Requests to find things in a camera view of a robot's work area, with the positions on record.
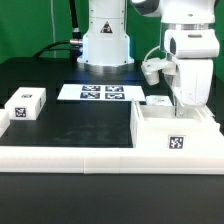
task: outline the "green backdrop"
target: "green backdrop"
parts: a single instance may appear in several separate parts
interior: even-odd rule
[[[75,0],[82,33],[88,29],[88,0]],[[51,0],[0,0],[0,63],[12,57],[30,57],[53,43]],[[56,40],[69,40],[72,25],[68,0],[53,1]],[[221,52],[215,61],[215,74],[224,80],[224,1],[215,10],[216,34]],[[160,18],[138,15],[128,4],[127,33],[131,38],[131,55],[142,60],[145,54],[159,44]],[[44,54],[53,57],[52,53]],[[68,57],[59,52],[57,57]]]

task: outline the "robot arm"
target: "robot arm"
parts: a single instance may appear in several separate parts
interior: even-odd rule
[[[146,60],[142,70],[149,84],[156,84],[156,69],[182,106],[203,107],[213,75],[211,58],[219,54],[219,42],[211,28],[215,0],[131,0],[144,16],[161,16],[160,50],[166,59]]]

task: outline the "printed marker sheet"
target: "printed marker sheet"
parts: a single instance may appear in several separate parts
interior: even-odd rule
[[[141,86],[65,84],[58,100],[146,101]]]

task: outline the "white container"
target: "white container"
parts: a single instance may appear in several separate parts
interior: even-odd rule
[[[175,107],[132,103],[131,135],[139,150],[224,150],[220,125],[204,110],[186,109],[175,116]]]
[[[45,88],[20,87],[5,104],[5,109],[11,120],[36,120],[45,102]]]

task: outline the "black table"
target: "black table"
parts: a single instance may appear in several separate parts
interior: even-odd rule
[[[21,86],[45,87],[47,102],[37,121],[11,122],[0,145],[132,147],[129,102],[59,103],[65,83],[141,85],[146,95],[169,94],[164,81],[148,87],[138,70],[99,76],[67,59],[10,59],[0,66],[1,107]],[[223,124],[222,85],[214,79],[208,104]],[[223,211],[223,176],[0,174],[2,224],[222,224]]]

